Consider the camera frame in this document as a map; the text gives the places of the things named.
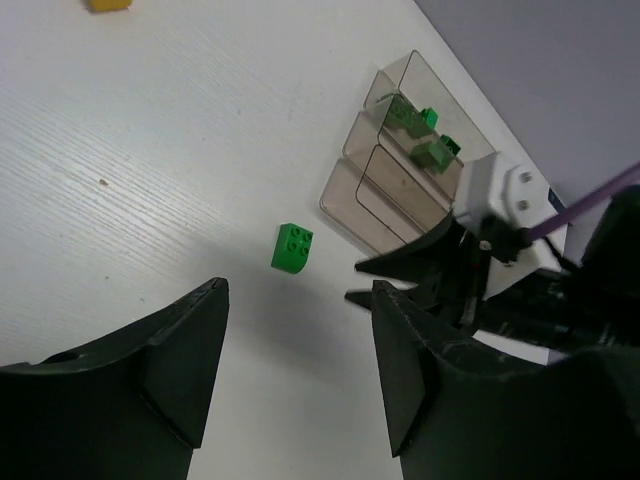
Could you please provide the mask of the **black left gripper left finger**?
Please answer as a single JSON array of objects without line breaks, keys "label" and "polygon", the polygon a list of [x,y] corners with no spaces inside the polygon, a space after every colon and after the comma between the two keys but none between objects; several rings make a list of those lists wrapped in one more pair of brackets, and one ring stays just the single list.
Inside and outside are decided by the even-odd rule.
[{"label": "black left gripper left finger", "polygon": [[228,314],[228,282],[214,278],[99,339],[4,366],[2,477],[186,478]]}]

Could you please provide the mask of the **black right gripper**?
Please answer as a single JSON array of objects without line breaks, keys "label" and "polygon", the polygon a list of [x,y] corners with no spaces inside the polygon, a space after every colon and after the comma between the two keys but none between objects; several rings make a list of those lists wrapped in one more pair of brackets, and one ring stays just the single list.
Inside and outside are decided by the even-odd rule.
[{"label": "black right gripper", "polygon": [[559,270],[539,268],[491,295],[490,255],[451,213],[418,239],[355,264],[374,276],[426,276],[444,270],[453,278],[435,297],[420,287],[373,284],[348,290],[344,299],[372,318],[389,303],[443,319],[472,334],[483,330],[562,352],[591,346],[639,345],[639,188],[614,195],[574,263],[550,250]]}]

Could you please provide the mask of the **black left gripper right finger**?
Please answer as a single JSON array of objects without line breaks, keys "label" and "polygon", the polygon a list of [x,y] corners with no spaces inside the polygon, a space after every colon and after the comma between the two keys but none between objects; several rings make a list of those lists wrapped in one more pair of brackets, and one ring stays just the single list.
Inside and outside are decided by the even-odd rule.
[{"label": "black left gripper right finger", "polygon": [[548,366],[389,303],[372,317],[387,428],[406,479],[635,479],[639,353]]}]

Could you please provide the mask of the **green curved lego brick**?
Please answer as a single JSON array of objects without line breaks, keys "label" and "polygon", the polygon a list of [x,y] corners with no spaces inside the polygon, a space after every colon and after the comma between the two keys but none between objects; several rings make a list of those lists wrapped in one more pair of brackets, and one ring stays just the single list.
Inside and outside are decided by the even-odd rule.
[{"label": "green curved lego brick", "polygon": [[271,267],[285,273],[300,273],[308,261],[314,234],[294,223],[281,224]]}]

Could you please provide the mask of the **green rectangular lego brick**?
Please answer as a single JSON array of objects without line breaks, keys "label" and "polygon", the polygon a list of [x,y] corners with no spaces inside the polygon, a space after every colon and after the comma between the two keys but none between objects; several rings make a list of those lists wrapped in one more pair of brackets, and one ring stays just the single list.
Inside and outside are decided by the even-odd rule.
[{"label": "green rectangular lego brick", "polygon": [[419,139],[432,133],[422,114],[401,95],[392,96],[385,125],[392,130],[405,131],[412,139]]}]

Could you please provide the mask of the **green small lego brick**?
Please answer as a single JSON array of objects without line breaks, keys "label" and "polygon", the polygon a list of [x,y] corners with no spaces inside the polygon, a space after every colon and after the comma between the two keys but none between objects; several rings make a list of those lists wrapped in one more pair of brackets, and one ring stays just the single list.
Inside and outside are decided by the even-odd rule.
[{"label": "green small lego brick", "polygon": [[421,115],[421,118],[423,119],[423,121],[425,122],[425,124],[430,129],[432,129],[432,130],[436,129],[436,126],[437,126],[437,123],[438,123],[438,120],[439,120],[439,114],[435,109],[433,109],[431,107],[423,109],[420,112],[420,115]]}]

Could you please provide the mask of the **yellow rounded lego brick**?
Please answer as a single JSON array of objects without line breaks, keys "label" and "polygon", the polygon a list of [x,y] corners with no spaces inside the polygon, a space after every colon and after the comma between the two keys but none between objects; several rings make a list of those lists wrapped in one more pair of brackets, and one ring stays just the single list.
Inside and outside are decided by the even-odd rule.
[{"label": "yellow rounded lego brick", "polygon": [[131,7],[132,3],[132,0],[88,0],[88,5],[94,13],[126,10]]}]

